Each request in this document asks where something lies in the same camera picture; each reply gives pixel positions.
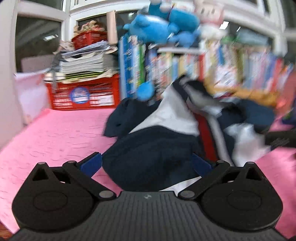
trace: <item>pink surface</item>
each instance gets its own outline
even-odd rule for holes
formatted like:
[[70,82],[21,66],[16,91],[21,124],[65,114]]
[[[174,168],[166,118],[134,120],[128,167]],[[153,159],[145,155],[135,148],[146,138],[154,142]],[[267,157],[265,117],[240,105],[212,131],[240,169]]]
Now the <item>pink surface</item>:
[[[36,163],[61,166],[68,160],[80,161],[95,151],[105,152],[115,138],[103,136],[104,124],[113,109],[56,111],[45,110],[17,135],[0,153],[0,221],[13,233],[19,228],[11,204]],[[116,186],[100,169],[93,178]]]
[[[291,126],[282,125],[276,120],[272,131],[285,131]],[[283,213],[276,225],[276,229],[290,238],[296,235],[296,160],[295,148],[277,148],[256,161],[267,179],[273,185],[283,201]]]

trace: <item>white wall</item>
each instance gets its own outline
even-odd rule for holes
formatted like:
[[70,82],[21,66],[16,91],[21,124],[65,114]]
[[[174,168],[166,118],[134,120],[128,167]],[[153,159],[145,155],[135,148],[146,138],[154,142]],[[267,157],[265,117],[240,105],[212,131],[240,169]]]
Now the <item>white wall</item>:
[[22,112],[14,88],[16,0],[0,3],[0,148],[23,128]]

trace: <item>wooden floor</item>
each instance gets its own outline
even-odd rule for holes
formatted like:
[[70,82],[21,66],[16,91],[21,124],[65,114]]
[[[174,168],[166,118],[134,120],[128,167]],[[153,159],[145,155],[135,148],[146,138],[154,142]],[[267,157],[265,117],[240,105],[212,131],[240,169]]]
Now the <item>wooden floor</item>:
[[7,228],[2,223],[0,223],[0,237],[4,239],[8,239],[11,235],[12,233],[8,231]]

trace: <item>red stripe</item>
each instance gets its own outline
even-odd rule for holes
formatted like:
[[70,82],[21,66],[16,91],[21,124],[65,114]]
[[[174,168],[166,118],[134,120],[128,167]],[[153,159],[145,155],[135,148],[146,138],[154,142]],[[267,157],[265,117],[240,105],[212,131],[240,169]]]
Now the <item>red stripe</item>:
[[198,129],[200,131],[200,138],[204,146],[206,159],[214,162],[219,160],[216,155],[213,139],[211,138],[212,135],[207,124],[207,119],[202,115],[196,113],[193,114],[195,116],[195,119],[198,121]]

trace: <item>orange object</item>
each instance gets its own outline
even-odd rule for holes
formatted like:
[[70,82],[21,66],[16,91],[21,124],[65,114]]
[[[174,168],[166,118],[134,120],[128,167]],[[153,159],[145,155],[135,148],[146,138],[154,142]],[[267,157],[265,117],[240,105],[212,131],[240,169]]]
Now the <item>orange object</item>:
[[115,108],[120,102],[118,74],[79,83],[57,83],[54,93],[51,83],[46,87],[53,110]]
[[87,31],[72,38],[72,42],[76,50],[100,42],[102,40],[107,40],[106,31]]

